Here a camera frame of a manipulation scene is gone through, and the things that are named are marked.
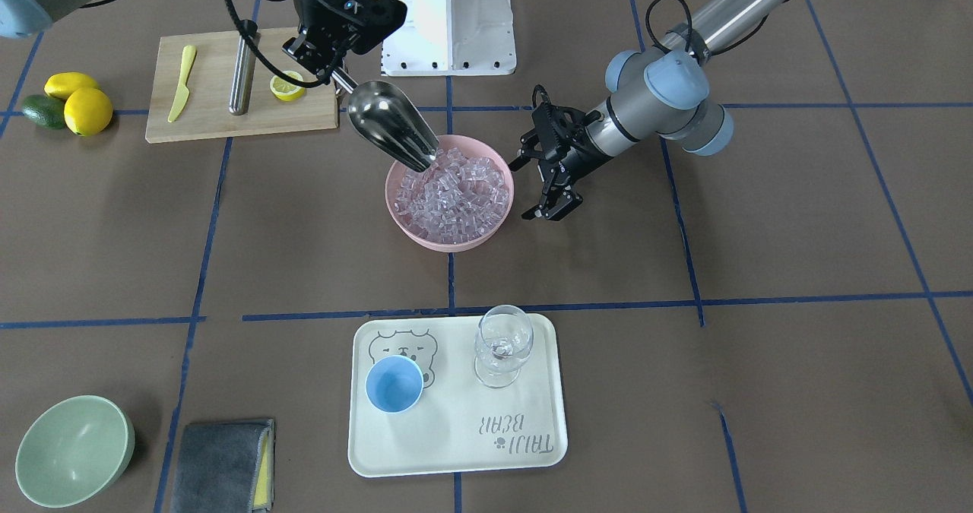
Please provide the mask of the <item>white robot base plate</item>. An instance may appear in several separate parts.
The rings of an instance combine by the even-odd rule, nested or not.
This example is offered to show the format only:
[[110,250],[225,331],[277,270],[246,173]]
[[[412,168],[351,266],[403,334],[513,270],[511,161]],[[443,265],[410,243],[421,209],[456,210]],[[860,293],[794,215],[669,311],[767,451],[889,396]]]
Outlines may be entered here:
[[511,0],[400,1],[407,16],[382,44],[385,76],[504,76],[517,70]]

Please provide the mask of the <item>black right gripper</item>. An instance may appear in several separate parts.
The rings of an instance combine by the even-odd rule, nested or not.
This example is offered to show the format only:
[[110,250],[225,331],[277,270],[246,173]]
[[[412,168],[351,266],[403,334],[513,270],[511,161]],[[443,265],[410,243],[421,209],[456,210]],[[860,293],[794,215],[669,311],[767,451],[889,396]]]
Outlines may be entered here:
[[404,25],[401,0],[293,0],[299,26],[282,52],[307,88],[336,87],[333,72],[349,52],[365,55]]

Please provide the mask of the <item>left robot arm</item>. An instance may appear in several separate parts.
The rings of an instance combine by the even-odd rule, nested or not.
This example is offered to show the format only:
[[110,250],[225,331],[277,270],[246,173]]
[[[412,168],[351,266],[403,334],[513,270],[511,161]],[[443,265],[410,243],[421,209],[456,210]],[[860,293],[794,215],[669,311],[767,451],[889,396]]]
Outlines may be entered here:
[[522,219],[563,219],[583,201],[577,181],[647,138],[698,156],[730,143],[734,120],[710,100],[703,66],[747,41],[791,0],[710,0],[698,11],[674,1],[684,21],[661,37],[647,29],[647,49],[615,55],[604,74],[608,95],[597,107],[557,106],[544,87],[534,88],[533,125],[509,163],[511,171],[536,163],[542,180],[538,203]]

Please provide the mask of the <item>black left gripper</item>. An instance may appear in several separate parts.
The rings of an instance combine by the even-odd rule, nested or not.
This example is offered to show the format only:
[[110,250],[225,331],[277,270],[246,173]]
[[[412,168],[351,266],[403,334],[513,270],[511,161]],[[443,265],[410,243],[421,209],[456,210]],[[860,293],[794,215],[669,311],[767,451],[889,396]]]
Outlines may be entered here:
[[600,115],[550,102],[535,106],[533,128],[521,136],[520,149],[508,163],[511,173],[516,173],[535,161],[542,178],[538,204],[522,212],[521,219],[555,222],[583,204],[575,183],[613,159],[595,146],[587,131],[591,118]]

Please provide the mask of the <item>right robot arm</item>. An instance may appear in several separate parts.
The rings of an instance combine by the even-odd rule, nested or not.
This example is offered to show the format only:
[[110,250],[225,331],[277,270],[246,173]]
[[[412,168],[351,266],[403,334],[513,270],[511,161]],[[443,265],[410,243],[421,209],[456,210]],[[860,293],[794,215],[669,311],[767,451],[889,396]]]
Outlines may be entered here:
[[[79,8],[105,6],[113,0],[1,0],[4,38],[28,38]],[[404,25],[407,5],[401,0],[290,0],[299,18],[298,35],[283,52],[314,81],[294,80],[294,86],[318,87],[338,81],[352,91],[344,70],[349,52],[365,55]]]

